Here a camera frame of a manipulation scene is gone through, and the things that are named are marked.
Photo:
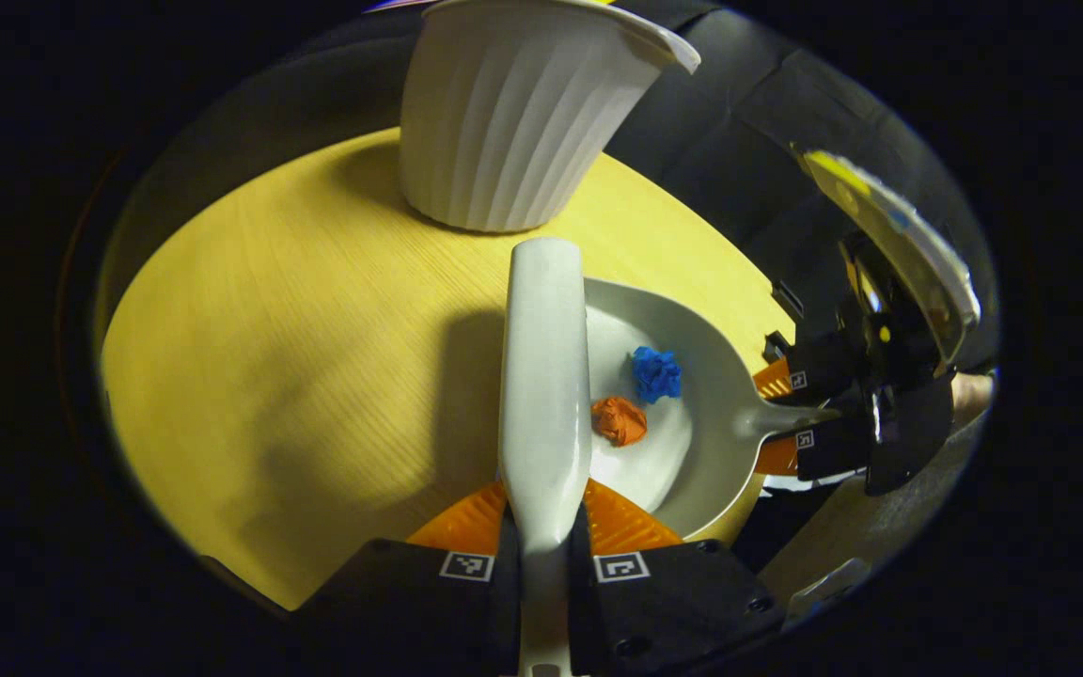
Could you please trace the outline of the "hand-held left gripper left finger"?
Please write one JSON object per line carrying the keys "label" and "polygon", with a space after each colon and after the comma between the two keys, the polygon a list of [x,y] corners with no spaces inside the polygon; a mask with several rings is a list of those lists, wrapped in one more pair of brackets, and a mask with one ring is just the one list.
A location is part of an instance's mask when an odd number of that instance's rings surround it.
{"label": "hand-held left gripper left finger", "polygon": [[517,531],[500,481],[404,541],[367,541],[297,609],[306,661],[336,676],[512,676]]}

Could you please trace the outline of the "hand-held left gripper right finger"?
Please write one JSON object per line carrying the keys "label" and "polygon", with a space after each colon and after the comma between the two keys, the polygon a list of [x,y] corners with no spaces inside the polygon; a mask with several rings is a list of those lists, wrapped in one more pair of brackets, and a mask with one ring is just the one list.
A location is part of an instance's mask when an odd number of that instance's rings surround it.
{"label": "hand-held left gripper right finger", "polygon": [[586,484],[569,549],[576,676],[688,676],[769,641],[777,596],[730,545],[686,541],[600,481]]}

